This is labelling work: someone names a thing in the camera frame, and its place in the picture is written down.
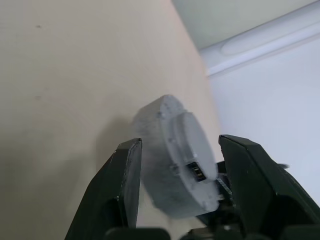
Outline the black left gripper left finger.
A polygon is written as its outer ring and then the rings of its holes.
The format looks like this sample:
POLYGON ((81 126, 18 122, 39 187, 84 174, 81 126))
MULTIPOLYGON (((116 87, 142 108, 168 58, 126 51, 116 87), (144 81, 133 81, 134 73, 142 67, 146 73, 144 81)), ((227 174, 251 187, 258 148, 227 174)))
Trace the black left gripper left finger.
POLYGON ((64 240, 103 240, 137 225, 142 139, 121 143, 90 181, 64 240))

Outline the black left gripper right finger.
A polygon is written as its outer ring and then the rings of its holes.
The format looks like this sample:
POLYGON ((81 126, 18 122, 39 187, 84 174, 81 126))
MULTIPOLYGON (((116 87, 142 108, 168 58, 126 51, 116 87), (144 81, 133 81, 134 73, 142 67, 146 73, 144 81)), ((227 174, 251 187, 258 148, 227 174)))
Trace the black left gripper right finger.
POLYGON ((260 144, 232 135, 218 142, 245 240, 320 240, 320 207, 260 144))

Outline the round grey motor housing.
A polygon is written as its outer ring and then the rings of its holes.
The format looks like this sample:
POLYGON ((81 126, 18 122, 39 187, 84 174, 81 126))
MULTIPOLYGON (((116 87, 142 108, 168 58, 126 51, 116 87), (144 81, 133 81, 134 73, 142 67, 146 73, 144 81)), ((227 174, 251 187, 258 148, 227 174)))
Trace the round grey motor housing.
POLYGON ((192 112, 163 95, 137 112, 132 127, 142 139, 141 180, 156 208, 175 219, 218 208, 216 160, 192 112))

